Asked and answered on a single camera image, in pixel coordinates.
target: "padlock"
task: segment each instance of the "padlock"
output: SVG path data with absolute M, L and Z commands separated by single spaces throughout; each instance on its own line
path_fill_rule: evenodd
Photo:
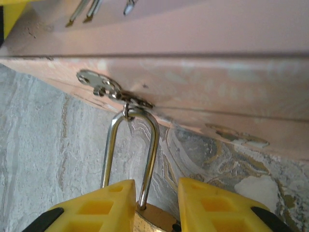
M 151 139 L 148 151 L 147 163 L 141 187 L 140 197 L 137 202 L 134 232 L 180 232 L 180 223 L 168 212 L 147 203 L 150 182 L 154 170 L 155 158 L 159 144 L 159 125 L 156 119 L 147 111 L 138 107 L 130 108 L 125 104 L 124 110 L 119 112 L 113 119 L 109 127 L 106 141 L 106 150 L 102 170 L 100 187 L 109 184 L 112 158 L 119 124 L 125 120 L 133 120 L 139 117 L 147 122 L 151 128 Z

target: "gray marble surface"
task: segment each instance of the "gray marble surface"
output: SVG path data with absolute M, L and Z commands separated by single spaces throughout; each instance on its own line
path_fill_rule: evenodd
M 99 188 L 113 113 L 0 67 L 0 231 L 19 232 L 52 205 Z M 177 181 L 189 176 L 264 203 L 296 232 L 309 231 L 309 165 L 160 127 L 149 203 L 178 216 Z M 111 182 L 140 190 L 150 130 L 122 123 Z

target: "marble floor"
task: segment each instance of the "marble floor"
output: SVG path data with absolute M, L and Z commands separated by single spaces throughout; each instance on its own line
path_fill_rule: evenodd
M 20 232 L 52 205 L 99 188 L 113 113 L 0 66 L 0 231 Z M 111 182 L 140 190 L 150 130 L 122 123 Z M 309 165 L 160 127 L 150 203 L 179 217 L 177 181 L 189 176 L 264 203 L 309 231 Z

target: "metal ring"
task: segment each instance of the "metal ring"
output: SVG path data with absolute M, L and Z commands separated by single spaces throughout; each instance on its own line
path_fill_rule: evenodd
M 124 109 L 122 111 L 122 115 L 123 117 L 125 117 L 125 120 L 130 122 L 132 121 L 134 118 L 129 116 L 129 103 L 126 102 L 124 105 Z
M 140 199 L 138 202 L 138 208 L 140 210 L 146 209 L 147 197 L 150 188 L 150 182 L 153 175 L 154 165 L 155 165 L 155 158 L 156 152 L 158 150 L 159 145 L 159 125 L 156 119 L 147 111 L 144 111 L 139 108 L 133 108 L 128 110 L 128 116 L 130 117 L 140 117 L 144 119 L 147 124 L 151 128 L 151 139 L 150 145 L 148 150 L 148 157 L 147 163 L 143 178 L 143 184 L 141 186 L 140 191 Z M 105 147 L 105 156 L 104 156 L 104 163 L 103 163 L 103 170 L 102 170 L 102 178 L 101 178 L 101 185 L 100 187 L 106 187 L 109 184 L 111 169 L 112 169 L 112 157 L 115 148 L 115 141 L 117 130 L 119 124 L 125 119 L 123 112 L 119 112 L 113 119 L 112 123 L 108 129 L 107 140 L 106 140 L 106 147 Z

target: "metal shackle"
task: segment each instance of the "metal shackle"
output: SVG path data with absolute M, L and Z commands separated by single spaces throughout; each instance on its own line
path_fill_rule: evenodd
M 144 111 L 140 108 L 129 109 L 126 105 L 126 109 L 124 109 L 124 111 L 119 112 L 112 119 L 112 123 L 109 127 L 108 134 L 107 134 L 100 187 L 103 188 L 103 187 L 108 186 L 109 184 L 111 169 L 112 169 L 112 158 L 113 158 L 113 153 L 114 153 L 114 148 L 115 148 L 115 141 L 116 141 L 118 127 L 123 120 L 128 120 L 127 116 L 129 118 L 135 118 L 135 117 L 142 118 L 147 122 L 147 124 L 151 128 L 151 139 L 150 139 L 150 146 L 148 150 L 147 163 L 146 163 L 145 174 L 144 174 L 143 183 L 142 183 L 142 187 L 140 191 L 140 198 L 138 201 L 138 209 L 144 210 L 146 209 L 147 197 L 148 197 L 148 192 L 150 188 L 151 178 L 153 175 L 155 158 L 156 158 L 156 153 L 157 153 L 158 144 L 159 144 L 158 122 L 147 111 Z

